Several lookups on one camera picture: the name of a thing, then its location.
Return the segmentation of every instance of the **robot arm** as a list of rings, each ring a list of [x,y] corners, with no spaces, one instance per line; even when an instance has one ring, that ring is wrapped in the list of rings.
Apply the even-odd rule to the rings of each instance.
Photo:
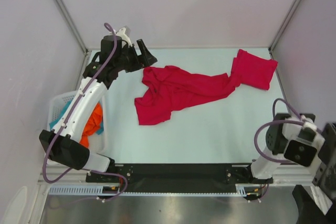
[[[266,133],[266,147],[263,153],[276,163],[260,156],[249,166],[251,182],[272,183],[272,175],[281,163],[299,164],[313,176],[312,183],[332,200],[336,200],[336,125],[327,123],[320,131],[314,125],[313,114],[303,114],[301,119],[289,114],[277,114],[274,121],[291,120],[304,122],[272,125]]]
[[[141,54],[137,54],[134,45],[131,44],[131,40],[127,36],[126,28],[121,28],[116,33],[116,36],[117,49],[105,68],[83,93],[84,87],[111,54],[114,46],[112,35],[105,36],[101,41],[101,51],[94,56],[92,62],[86,67],[80,88],[61,120],[50,131],[43,130],[41,132],[39,139],[44,150],[47,151],[51,140],[55,137],[55,133],[61,127],[64,127],[51,149],[49,155],[51,160],[77,170],[88,169],[105,172],[109,167],[114,167],[114,160],[92,153],[89,149],[79,144],[84,127],[95,106],[110,88],[112,82],[118,77],[120,71],[133,72],[157,62],[157,59],[151,55],[141,39],[137,41]],[[82,98],[76,105],[76,100],[80,95],[82,95]],[[65,126],[65,118],[68,115],[70,117]]]

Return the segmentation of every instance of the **white table surface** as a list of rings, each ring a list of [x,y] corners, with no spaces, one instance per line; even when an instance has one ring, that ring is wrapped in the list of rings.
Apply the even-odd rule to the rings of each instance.
[[[267,48],[245,48],[270,59]],[[191,73],[210,76],[230,73],[238,48],[152,49],[154,65],[175,65]],[[147,86],[143,71],[119,73],[103,98],[104,135],[102,154],[116,163],[249,163],[258,157],[253,144],[256,130],[272,120],[272,103],[282,97],[276,74],[268,91],[241,85],[229,97],[172,112],[171,119],[155,126],[139,126],[134,98]],[[278,112],[286,112],[283,104]],[[265,132],[259,137],[263,149]]]

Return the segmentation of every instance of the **laundry basket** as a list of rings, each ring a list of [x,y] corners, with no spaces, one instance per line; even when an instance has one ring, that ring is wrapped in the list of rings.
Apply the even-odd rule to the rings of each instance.
[[[50,123],[57,120],[62,109],[67,104],[67,102],[71,101],[76,96],[77,90],[67,92],[64,94],[60,94],[54,97],[50,102],[49,113],[48,113],[48,124],[47,130],[50,131]],[[106,142],[104,137],[104,132],[100,135],[94,134],[89,136],[89,149],[94,153],[102,153],[106,149]],[[58,164],[51,160],[48,160],[48,164]]]

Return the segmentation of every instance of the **orange cloth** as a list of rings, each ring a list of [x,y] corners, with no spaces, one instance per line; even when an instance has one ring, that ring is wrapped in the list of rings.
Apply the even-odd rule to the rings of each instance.
[[[100,123],[102,120],[103,120],[103,109],[101,108],[100,103],[97,103],[88,122],[84,127],[82,133],[82,139],[79,142],[81,145],[85,146],[86,148],[89,147],[88,136],[93,135],[97,130],[100,129]]]

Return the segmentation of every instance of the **red cloth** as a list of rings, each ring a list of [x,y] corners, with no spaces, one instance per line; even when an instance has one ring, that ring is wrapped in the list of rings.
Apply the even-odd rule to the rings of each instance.
[[[100,103],[97,103],[88,122],[84,127],[82,133],[82,139],[79,142],[81,145],[85,146],[86,148],[89,148],[89,136],[95,134],[95,132],[100,129],[100,124],[102,120],[103,120],[103,109],[101,108]]]
[[[276,65],[240,49],[230,77],[189,73],[175,66],[147,67],[142,82],[149,88],[135,99],[139,124],[156,125],[169,120],[172,111],[226,98],[241,83],[268,90]]]
[[[265,60],[239,50],[233,59],[231,77],[235,77],[242,84],[258,89],[269,90],[274,71],[278,66],[275,60]]]

